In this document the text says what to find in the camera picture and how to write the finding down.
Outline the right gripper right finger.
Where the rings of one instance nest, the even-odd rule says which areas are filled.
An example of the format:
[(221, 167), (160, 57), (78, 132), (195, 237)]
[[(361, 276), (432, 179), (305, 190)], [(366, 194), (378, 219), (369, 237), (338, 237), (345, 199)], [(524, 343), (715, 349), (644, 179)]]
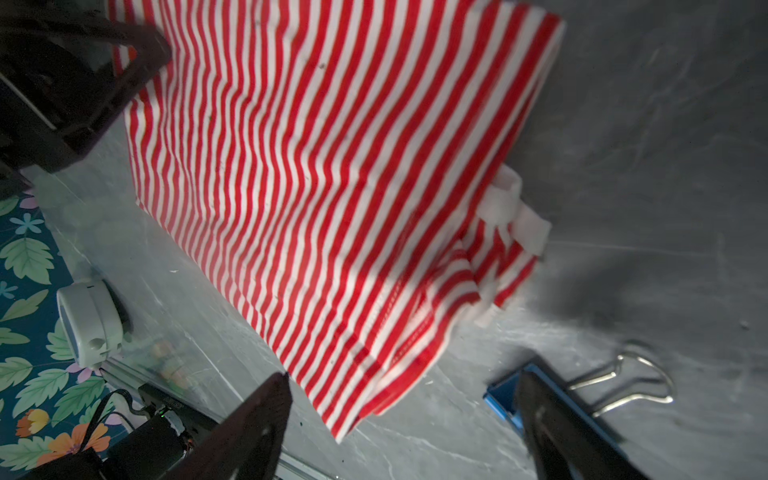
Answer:
[(542, 373), (524, 368), (513, 421), (538, 479), (644, 479), (614, 443)]

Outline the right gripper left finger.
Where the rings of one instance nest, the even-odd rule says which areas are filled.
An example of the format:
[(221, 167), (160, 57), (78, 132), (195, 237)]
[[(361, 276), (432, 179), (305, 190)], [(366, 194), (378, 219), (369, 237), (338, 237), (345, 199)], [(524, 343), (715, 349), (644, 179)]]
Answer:
[(166, 479), (271, 479), (276, 473), (292, 405), (289, 376), (274, 373), (220, 422), (158, 392), (183, 426), (188, 452)]

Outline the red white striped shirt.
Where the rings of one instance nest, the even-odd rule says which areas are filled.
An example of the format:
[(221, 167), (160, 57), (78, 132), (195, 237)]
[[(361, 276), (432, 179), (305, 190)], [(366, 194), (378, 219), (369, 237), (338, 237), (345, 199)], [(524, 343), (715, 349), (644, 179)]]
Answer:
[(244, 317), (336, 440), (551, 230), (505, 163), (565, 22), (515, 1), (110, 1), (167, 39), (125, 114), (138, 205)]

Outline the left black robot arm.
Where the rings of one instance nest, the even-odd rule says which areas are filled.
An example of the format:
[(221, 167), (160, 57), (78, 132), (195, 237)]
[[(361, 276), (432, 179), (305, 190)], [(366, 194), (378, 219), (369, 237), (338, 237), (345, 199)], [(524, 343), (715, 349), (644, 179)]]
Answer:
[(2, 2), (2, 199), (31, 187), (25, 168), (85, 158), (170, 60), (158, 29), (110, 20), (91, 1)]

